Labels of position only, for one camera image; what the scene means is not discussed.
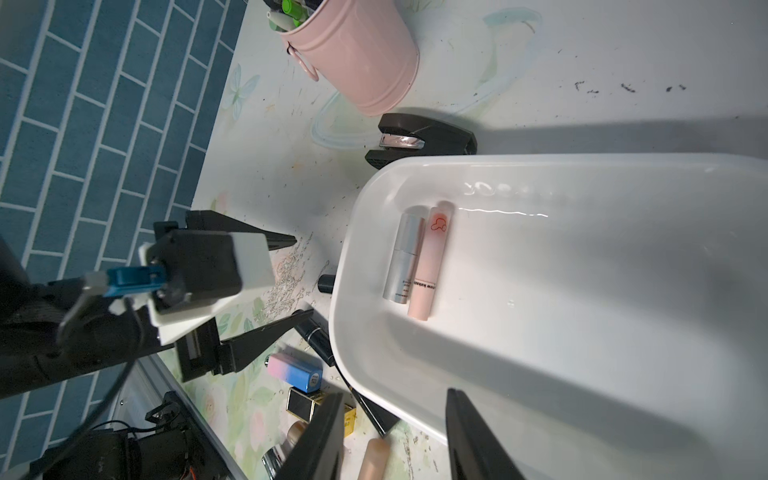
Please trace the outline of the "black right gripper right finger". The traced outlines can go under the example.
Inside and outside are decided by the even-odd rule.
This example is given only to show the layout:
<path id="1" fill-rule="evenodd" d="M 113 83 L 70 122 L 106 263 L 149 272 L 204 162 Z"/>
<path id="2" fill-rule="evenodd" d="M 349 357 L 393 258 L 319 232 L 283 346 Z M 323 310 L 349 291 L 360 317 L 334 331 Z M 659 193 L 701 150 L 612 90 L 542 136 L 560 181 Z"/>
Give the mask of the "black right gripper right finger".
<path id="1" fill-rule="evenodd" d="M 447 390 L 445 416 L 452 479 L 524 479 L 464 391 Z"/>

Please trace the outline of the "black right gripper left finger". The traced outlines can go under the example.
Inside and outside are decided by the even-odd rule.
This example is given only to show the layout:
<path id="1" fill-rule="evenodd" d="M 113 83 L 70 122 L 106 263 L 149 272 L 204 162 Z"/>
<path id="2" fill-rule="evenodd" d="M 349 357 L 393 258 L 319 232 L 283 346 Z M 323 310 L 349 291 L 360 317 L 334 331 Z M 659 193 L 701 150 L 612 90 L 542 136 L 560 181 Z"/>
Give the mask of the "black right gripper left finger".
<path id="1" fill-rule="evenodd" d="M 329 395 L 277 472 L 275 480 L 334 480 L 341 476 L 344 440 L 344 397 Z"/>

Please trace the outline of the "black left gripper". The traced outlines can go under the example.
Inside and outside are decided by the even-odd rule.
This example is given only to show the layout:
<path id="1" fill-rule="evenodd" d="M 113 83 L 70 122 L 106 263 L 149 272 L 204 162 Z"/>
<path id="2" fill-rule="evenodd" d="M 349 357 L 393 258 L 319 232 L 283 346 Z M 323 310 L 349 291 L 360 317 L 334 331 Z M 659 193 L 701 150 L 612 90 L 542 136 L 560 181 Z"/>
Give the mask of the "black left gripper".
<path id="1" fill-rule="evenodd" d="M 152 263 L 165 272 L 163 287 L 152 293 L 154 309 L 165 327 L 179 327 L 189 320 L 195 324 L 174 341 L 184 381 L 214 371 L 218 375 L 240 372 L 284 334 L 310 319 L 314 310 L 297 310 L 219 344 L 212 324 L 214 315 L 202 310 L 222 298 L 220 232 L 262 234 L 270 251 L 292 247 L 297 239 L 213 210 L 189 210 L 185 221 L 186 229 L 175 221 L 154 224 Z"/>

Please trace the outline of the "black lipstick silver band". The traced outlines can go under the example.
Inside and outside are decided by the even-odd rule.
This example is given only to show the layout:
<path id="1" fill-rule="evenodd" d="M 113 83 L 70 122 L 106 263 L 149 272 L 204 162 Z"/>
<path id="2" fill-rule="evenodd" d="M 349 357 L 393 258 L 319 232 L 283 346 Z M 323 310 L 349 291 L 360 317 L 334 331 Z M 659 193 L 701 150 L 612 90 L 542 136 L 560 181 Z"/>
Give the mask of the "black lipstick silver band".
<path id="1" fill-rule="evenodd" d="M 323 274 L 317 280 L 317 289 L 323 294 L 332 294 L 334 291 L 336 276 L 332 274 Z"/>

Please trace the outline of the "silver lipstick tube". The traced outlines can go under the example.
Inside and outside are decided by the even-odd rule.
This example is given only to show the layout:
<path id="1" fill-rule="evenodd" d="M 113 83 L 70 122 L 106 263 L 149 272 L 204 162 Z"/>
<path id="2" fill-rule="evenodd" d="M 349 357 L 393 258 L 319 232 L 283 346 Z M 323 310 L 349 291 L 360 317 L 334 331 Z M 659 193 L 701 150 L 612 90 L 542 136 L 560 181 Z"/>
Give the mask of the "silver lipstick tube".
<path id="1" fill-rule="evenodd" d="M 383 298 L 388 301 L 408 302 L 427 212 L 425 206 L 414 206 L 400 217 L 383 290 Z"/>

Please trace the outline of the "pink lip gloss tube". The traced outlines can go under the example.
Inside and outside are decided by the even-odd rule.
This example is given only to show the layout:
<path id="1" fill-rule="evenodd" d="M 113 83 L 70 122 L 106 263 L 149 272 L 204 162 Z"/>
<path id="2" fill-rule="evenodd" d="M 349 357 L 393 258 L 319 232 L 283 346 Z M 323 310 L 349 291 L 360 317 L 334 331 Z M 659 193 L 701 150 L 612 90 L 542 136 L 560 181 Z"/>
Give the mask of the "pink lip gloss tube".
<path id="1" fill-rule="evenodd" d="M 454 210 L 452 203 L 442 201 L 427 217 L 408 307 L 413 319 L 430 316 Z"/>

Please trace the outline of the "white plastic storage box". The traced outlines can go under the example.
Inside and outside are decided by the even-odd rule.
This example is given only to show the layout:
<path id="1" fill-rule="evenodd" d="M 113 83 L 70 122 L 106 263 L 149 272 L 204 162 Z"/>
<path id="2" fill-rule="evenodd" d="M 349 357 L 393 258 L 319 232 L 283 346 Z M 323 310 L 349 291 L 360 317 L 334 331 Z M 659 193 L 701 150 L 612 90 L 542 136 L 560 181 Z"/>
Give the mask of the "white plastic storage box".
<path id="1" fill-rule="evenodd" d="M 420 321 L 383 290 L 402 213 L 442 201 Z M 329 326 L 365 396 L 441 440 L 462 390 L 529 478 L 763 479 L 767 163 L 399 160 L 354 205 Z"/>

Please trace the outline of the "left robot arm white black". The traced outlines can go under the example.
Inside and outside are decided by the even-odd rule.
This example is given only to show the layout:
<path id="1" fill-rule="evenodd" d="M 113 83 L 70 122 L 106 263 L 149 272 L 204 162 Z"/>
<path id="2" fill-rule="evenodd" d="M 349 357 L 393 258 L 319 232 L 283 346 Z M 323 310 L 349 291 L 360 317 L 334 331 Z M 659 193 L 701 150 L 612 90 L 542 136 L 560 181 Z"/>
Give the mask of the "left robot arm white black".
<path id="1" fill-rule="evenodd" d="M 270 255 L 293 236 L 212 210 L 161 221 L 135 266 L 33 283 L 1 249 L 1 394 L 10 397 L 167 349 L 182 378 L 243 370 L 304 320 L 224 338 L 217 320 L 275 283 Z"/>

